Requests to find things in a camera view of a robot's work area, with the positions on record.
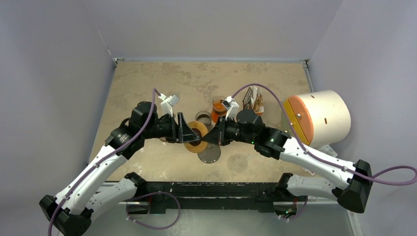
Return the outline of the wooden ring dripper stand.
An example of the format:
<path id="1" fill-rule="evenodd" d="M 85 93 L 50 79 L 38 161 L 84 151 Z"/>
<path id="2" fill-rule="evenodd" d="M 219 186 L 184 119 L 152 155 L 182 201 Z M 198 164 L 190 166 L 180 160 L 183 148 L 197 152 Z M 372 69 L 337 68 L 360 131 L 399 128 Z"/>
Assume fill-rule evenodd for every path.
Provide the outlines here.
<path id="1" fill-rule="evenodd" d="M 202 138 L 208 134 L 208 128 L 200 121 L 191 121 L 187 125 L 193 131 L 194 136 L 191 142 L 184 143 L 184 147 L 191 153 L 204 151 L 208 143 Z"/>

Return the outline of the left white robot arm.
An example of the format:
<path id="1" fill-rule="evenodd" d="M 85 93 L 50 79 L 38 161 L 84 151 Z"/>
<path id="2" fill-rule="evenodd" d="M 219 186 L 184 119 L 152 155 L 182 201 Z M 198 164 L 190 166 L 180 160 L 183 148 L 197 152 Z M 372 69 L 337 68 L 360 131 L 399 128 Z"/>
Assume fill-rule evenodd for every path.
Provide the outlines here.
<path id="1" fill-rule="evenodd" d="M 190 143 L 201 137 L 185 122 L 182 113 L 158 117 L 152 102 L 143 101 L 132 110 L 105 140 L 93 161 L 62 191 L 45 195 L 39 205 L 50 222 L 64 236 L 81 236 L 93 219 L 118 202 L 145 198 L 147 182 L 129 173 L 111 189 L 98 193 L 106 179 L 134 153 L 146 139 L 165 138 L 169 143 Z"/>

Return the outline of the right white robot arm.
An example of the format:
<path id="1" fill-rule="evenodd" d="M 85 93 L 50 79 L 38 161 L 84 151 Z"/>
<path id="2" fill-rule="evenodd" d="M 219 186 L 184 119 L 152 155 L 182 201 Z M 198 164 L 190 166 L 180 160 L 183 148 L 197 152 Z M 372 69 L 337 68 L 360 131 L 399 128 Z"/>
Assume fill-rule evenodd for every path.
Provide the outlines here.
<path id="1" fill-rule="evenodd" d="M 219 118 L 202 140 L 226 146 L 232 141 L 252 144 L 262 156 L 290 162 L 323 177 L 333 188 L 330 195 L 347 210 L 364 213 L 372 188 L 370 164 L 337 159 L 314 148 L 301 146 L 289 133 L 268 127 L 250 110 L 238 112 L 237 120 Z"/>

